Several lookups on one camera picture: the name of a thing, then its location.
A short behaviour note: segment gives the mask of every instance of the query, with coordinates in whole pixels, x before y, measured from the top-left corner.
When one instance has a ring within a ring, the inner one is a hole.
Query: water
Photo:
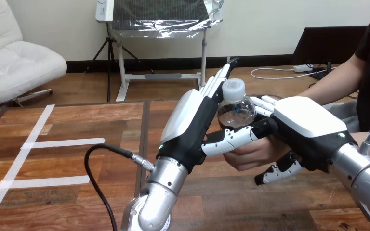
[[[218,112],[219,125],[222,129],[225,128],[238,128],[247,126],[253,123],[256,113],[248,108],[240,108],[234,106],[233,110],[229,111],[226,107],[221,108]]]

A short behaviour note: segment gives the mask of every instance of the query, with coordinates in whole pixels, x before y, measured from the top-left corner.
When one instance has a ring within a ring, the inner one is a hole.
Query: tripod stand
[[[115,39],[111,38],[110,31],[108,29],[108,23],[106,23],[107,27],[107,37],[103,45],[101,46],[100,50],[97,52],[95,57],[93,58],[92,64],[94,61],[96,61],[98,55],[103,50],[103,48],[108,44],[108,61],[107,61],[107,102],[110,102],[110,88],[111,88],[111,66],[114,63],[117,63],[117,61],[114,59],[114,51],[113,51],[113,43],[117,42]],[[131,53],[128,49],[126,49],[124,46],[122,46],[123,50],[125,50],[131,57],[133,57],[138,64],[142,64],[141,60],[139,60],[133,53]],[[84,73],[88,73],[90,70],[90,65],[87,66],[87,69],[84,71]]]

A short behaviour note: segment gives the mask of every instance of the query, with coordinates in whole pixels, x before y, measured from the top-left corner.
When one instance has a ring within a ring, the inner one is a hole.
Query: plastic water bottle
[[[223,86],[224,100],[219,104],[218,119],[222,129],[234,129],[253,123],[256,109],[246,97],[245,83],[238,78],[226,81]]]

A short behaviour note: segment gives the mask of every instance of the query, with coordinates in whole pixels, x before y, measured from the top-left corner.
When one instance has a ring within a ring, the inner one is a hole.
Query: human hand
[[[271,135],[225,153],[225,160],[236,170],[245,171],[279,160],[291,148]]]

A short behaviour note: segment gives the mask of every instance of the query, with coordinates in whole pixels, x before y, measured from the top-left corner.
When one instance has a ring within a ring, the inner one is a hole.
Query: white leather chair
[[[66,62],[52,50],[22,41],[19,25],[6,0],[0,0],[0,104],[21,102],[51,89],[18,96],[59,78],[66,73]]]

